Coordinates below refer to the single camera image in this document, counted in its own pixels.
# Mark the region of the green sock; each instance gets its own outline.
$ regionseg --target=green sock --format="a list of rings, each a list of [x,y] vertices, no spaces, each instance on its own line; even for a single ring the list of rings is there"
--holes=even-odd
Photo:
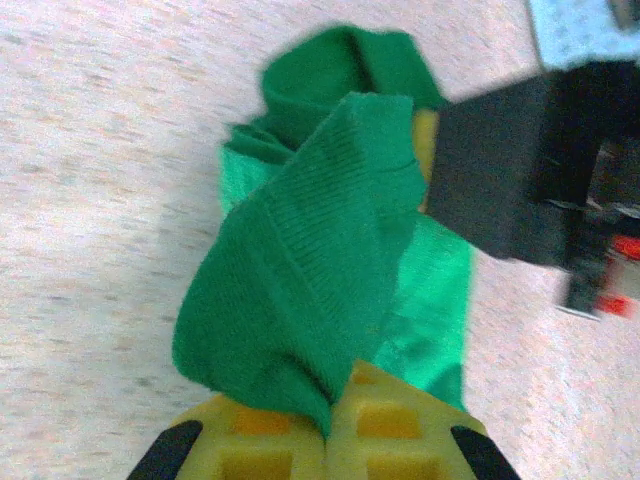
[[[424,180],[409,97],[350,94],[228,214],[175,327],[187,378],[327,436],[356,358],[371,360]]]

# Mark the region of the green cloth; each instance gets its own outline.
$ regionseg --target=green cloth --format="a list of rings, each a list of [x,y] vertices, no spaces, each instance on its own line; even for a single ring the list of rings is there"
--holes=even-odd
[[[325,435],[357,357],[462,408],[470,248],[416,212],[412,114],[446,102],[411,37],[331,28],[262,90],[266,114],[220,150],[227,216],[178,317],[179,371]]]

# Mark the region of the red component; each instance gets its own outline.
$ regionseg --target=red component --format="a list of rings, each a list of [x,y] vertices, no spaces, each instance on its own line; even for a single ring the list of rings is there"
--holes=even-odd
[[[621,296],[603,296],[598,299],[597,310],[619,317],[631,318],[632,300]]]
[[[630,260],[640,261],[640,238],[617,236],[613,239],[613,249]]]

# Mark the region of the green towel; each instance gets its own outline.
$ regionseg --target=green towel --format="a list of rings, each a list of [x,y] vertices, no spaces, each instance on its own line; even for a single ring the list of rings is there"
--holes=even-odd
[[[227,217],[178,317],[178,369],[325,435],[356,357],[462,408],[470,248],[416,212],[411,117],[446,102],[411,38],[329,29],[262,89],[267,113],[220,151]]]

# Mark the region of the floor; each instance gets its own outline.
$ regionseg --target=floor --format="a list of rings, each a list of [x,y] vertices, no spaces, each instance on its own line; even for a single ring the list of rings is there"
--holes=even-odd
[[[207,398],[169,348],[218,228],[215,146],[264,62],[334,20],[414,34],[453,99],[537,69],[521,0],[3,3],[3,477],[125,478]],[[640,322],[558,312],[559,272],[476,264],[472,413],[523,479],[640,478]]]

